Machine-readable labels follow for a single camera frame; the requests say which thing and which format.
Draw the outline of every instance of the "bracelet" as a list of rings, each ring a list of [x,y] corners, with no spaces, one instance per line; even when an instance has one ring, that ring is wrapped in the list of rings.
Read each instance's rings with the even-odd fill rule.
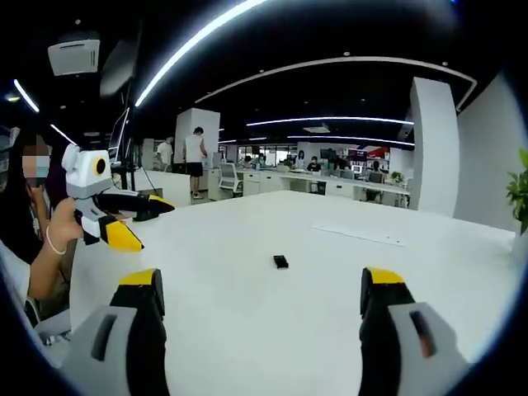
[[[53,250],[55,253],[59,254],[60,256],[63,256],[66,253],[66,249],[64,249],[62,252],[58,251],[55,246],[53,246],[53,243],[50,239],[50,227],[46,227],[46,241],[48,241],[49,247],[51,250]]]

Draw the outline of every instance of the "sleeve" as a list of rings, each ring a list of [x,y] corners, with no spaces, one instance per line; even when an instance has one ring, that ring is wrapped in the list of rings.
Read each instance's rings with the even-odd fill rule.
[[[20,301],[24,306],[30,287],[30,266],[9,250],[2,241],[0,241],[0,258],[3,264],[2,274],[12,298]]]

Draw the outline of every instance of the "robot eye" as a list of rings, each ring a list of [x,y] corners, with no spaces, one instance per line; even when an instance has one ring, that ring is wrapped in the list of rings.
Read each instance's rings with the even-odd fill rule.
[[[96,175],[101,175],[106,169],[106,163],[104,158],[98,158],[96,160],[96,166],[94,167],[94,171]]]

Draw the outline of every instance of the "potted plant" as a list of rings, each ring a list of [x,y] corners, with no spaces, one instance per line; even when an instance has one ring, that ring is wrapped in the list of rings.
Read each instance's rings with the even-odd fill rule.
[[[512,254],[515,258],[526,262],[528,258],[528,152],[521,148],[521,161],[524,172],[516,174],[508,172],[513,179],[507,187],[507,198],[513,205],[513,217],[521,222],[521,228],[513,242]]]
[[[390,174],[390,177],[394,180],[396,184],[402,184],[405,177],[401,172],[394,171]]]

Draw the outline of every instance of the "black shorts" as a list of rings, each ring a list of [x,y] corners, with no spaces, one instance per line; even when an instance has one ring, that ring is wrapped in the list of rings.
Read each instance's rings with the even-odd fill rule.
[[[204,176],[204,166],[201,163],[187,163],[187,175],[191,177]]]

